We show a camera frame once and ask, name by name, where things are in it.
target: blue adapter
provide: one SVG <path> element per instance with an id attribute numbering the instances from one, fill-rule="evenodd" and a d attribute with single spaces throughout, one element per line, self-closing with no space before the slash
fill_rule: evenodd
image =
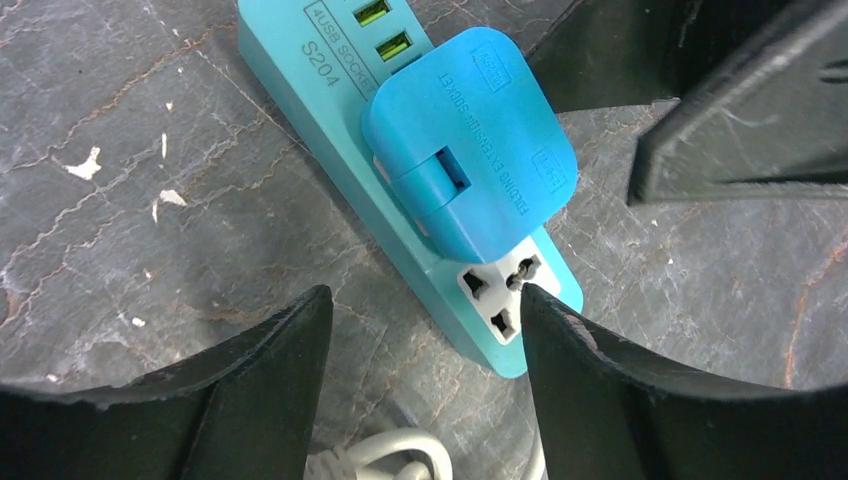
<path id="1" fill-rule="evenodd" d="M 239 0 L 238 7 L 239 50 L 248 66 L 453 346 L 503 377 L 524 374 L 522 282 L 538 283 L 575 310 L 583 307 L 580 286 L 542 221 L 495 262 L 448 258 L 421 234 L 411 211 L 380 178 L 362 134 L 363 112 L 380 86 L 433 51 L 409 5 Z M 421 131 L 436 125 L 422 123 Z M 485 185 L 478 180 L 474 186 L 485 190 Z M 440 226 L 431 228 L 434 234 Z"/>
<path id="2" fill-rule="evenodd" d="M 577 157 L 518 47 L 466 30 L 380 86 L 362 134 L 401 204 L 445 257 L 491 263 L 577 186 Z"/>

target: green usb port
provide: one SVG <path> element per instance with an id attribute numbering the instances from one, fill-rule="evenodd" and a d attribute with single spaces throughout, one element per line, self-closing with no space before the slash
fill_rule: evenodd
<path id="1" fill-rule="evenodd" d="M 409 40 L 409 37 L 406 36 L 406 32 L 400 32 L 394 37 L 378 45 L 377 53 L 380 54 L 380 58 L 382 58 L 384 62 L 388 62 L 411 45 L 412 42 Z"/>
<path id="2" fill-rule="evenodd" d="M 386 0 L 377 0 L 360 8 L 353 16 L 364 27 L 387 13 L 389 13 L 389 6 L 386 4 Z"/>

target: power strip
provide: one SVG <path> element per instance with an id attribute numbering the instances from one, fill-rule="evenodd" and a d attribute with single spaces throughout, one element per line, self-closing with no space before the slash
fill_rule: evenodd
<path id="1" fill-rule="evenodd" d="M 438 255 L 381 181 L 361 133 L 362 112 L 379 85 L 433 49 L 409 5 L 240 0 L 239 16 L 239 50 L 247 64 L 453 346 L 503 377 L 524 374 L 520 297 L 496 284 L 521 276 L 521 260 L 536 258 L 544 262 L 539 272 L 555 278 L 557 297 L 577 311 L 583 306 L 580 286 L 544 227 L 495 264 Z M 469 271 L 480 272 L 479 279 L 493 287 L 490 295 L 475 298 L 465 281 Z M 501 311 L 509 318 L 498 317 Z"/>

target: gray marble floor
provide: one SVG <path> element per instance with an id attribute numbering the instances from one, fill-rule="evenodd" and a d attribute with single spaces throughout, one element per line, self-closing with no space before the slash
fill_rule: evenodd
<path id="1" fill-rule="evenodd" d="M 528 48 L 566 4 L 413 8 L 437 44 L 482 24 Z M 634 139 L 665 108 L 561 117 L 581 174 L 548 228 L 584 313 L 718 374 L 845 381 L 846 206 L 625 208 Z M 233 1 L 0 0 L 0 265 L 5 384 L 122 384 L 325 283 L 316 442 L 415 424 L 469 479 L 517 478 L 529 451 L 526 380 L 451 349 L 240 59 Z"/>

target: power cord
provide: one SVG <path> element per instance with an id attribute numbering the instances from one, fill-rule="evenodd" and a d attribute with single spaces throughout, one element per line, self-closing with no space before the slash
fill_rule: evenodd
<path id="1" fill-rule="evenodd" d="M 431 468 L 411 462 L 398 474 L 370 468 L 375 461 L 393 453 L 416 450 L 429 457 Z M 537 428 L 530 459 L 522 480 L 541 480 L 545 472 L 542 438 Z M 346 451 L 334 447 L 306 460 L 304 480 L 453 480 L 450 455 L 442 442 L 417 428 L 400 428 L 367 438 Z"/>

